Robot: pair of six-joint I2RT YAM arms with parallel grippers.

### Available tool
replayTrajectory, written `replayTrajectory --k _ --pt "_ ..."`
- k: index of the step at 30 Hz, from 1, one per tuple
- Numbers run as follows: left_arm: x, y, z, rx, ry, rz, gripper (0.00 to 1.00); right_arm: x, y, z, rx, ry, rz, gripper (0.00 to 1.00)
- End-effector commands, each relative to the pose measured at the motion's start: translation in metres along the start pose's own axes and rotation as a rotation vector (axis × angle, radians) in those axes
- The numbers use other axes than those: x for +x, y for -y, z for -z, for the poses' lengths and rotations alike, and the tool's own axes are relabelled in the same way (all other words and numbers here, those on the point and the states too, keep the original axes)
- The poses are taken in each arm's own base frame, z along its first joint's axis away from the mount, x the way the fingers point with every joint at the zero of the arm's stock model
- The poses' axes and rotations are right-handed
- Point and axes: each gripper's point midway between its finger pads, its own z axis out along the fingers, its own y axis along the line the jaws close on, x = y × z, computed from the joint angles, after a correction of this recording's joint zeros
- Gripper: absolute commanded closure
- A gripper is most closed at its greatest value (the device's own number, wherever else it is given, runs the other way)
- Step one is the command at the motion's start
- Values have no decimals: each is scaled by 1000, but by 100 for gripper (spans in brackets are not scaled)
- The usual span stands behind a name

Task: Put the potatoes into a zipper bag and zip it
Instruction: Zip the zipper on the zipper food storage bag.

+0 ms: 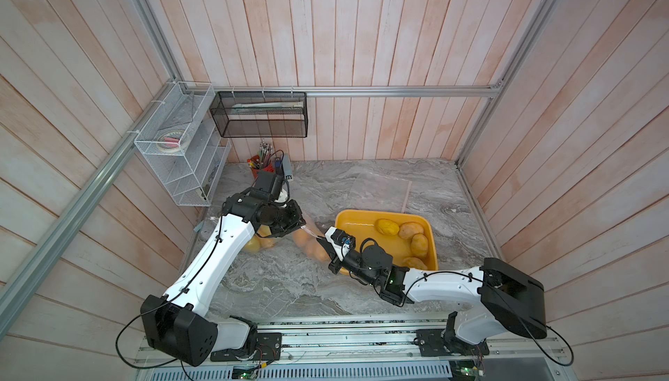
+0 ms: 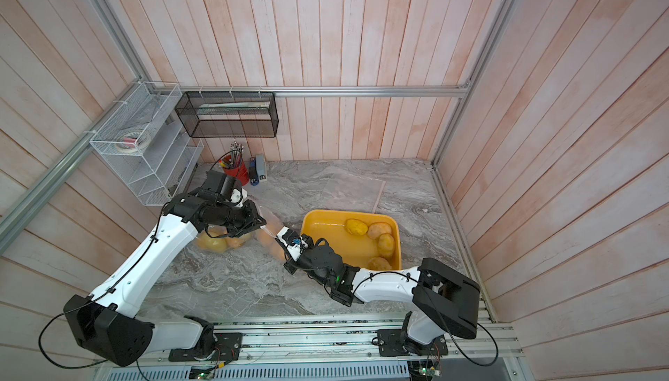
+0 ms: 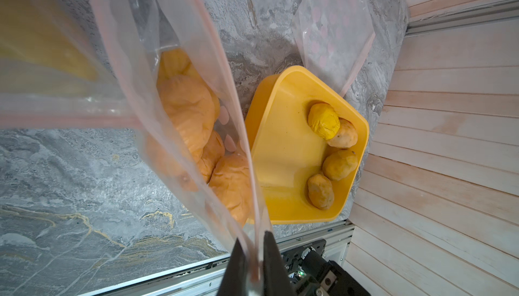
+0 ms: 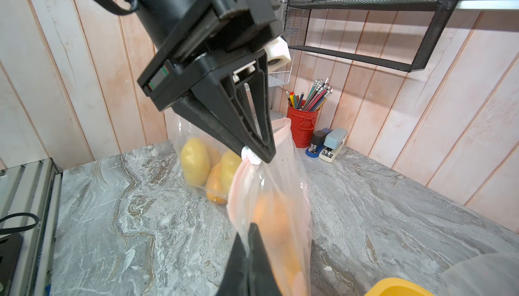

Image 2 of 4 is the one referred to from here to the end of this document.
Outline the clear zipper bag pink zip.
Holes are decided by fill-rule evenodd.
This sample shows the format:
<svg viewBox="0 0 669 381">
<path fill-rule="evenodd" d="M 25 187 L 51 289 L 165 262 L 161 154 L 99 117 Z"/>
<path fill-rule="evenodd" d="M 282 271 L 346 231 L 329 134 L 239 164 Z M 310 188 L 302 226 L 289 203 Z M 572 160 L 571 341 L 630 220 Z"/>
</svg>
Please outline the clear zipper bag pink zip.
<svg viewBox="0 0 669 381">
<path fill-rule="evenodd" d="M 226 228 L 221 226 L 209 226 L 195 238 L 194 243 L 202 250 L 216 253 L 225 253 L 230 249 L 238 249 L 253 238 L 252 233 L 247 233 L 239 238 L 226 236 Z"/>
</svg>

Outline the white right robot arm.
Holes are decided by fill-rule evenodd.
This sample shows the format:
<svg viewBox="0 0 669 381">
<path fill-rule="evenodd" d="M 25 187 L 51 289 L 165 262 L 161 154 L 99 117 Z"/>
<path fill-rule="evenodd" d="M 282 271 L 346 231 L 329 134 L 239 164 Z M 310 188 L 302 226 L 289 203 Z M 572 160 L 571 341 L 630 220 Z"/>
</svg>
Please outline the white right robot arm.
<svg viewBox="0 0 669 381">
<path fill-rule="evenodd" d="M 304 271 L 339 304 L 414 304 L 418 311 L 409 316 L 405 336 L 416 344 L 430 344 L 445 333 L 460 339 L 477 337 L 480 286 L 435 258 L 406 270 L 372 271 L 345 264 L 322 240 L 314 244 L 291 238 L 277 243 L 287 271 Z"/>
</svg>

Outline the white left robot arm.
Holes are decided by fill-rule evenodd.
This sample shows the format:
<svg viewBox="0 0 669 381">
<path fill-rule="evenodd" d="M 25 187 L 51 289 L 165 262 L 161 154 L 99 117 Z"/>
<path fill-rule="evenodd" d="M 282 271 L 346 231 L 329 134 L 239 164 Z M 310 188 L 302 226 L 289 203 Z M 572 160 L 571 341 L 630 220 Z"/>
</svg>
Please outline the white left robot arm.
<svg viewBox="0 0 669 381">
<path fill-rule="evenodd" d="M 211 358 L 217 344 L 211 323 L 195 317 L 150 323 L 136 316 L 165 269 L 198 234 L 219 226 L 226 238 L 240 238 L 266 223 L 237 179 L 208 172 L 202 186 L 172 197 L 147 238 L 108 280 L 66 303 L 64 316 L 77 345 L 121 367 L 155 351 Z"/>
</svg>

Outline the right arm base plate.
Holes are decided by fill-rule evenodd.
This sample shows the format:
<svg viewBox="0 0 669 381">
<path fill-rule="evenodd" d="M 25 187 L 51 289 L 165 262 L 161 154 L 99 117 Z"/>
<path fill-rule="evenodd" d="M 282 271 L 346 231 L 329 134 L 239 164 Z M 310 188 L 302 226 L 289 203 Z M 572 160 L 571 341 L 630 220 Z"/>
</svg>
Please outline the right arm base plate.
<svg viewBox="0 0 669 381">
<path fill-rule="evenodd" d="M 447 316 L 440 311 L 432 317 L 423 311 L 410 311 L 400 329 L 379 330 L 372 344 L 378 347 L 382 357 L 448 355 L 443 328 Z"/>
</svg>

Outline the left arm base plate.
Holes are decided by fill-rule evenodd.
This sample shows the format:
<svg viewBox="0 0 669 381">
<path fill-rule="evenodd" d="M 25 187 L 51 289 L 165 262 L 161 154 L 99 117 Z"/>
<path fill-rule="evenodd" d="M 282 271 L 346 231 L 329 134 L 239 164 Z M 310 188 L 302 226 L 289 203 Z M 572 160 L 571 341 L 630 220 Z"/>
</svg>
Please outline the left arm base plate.
<svg viewBox="0 0 669 381">
<path fill-rule="evenodd" d="M 240 332 L 214 331 L 214 324 L 195 316 L 186 316 L 197 322 L 203 329 L 200 338 L 190 349 L 174 349 L 170 351 L 169 362 L 216 360 L 225 365 L 236 361 L 240 356 L 243 334 Z"/>
</svg>

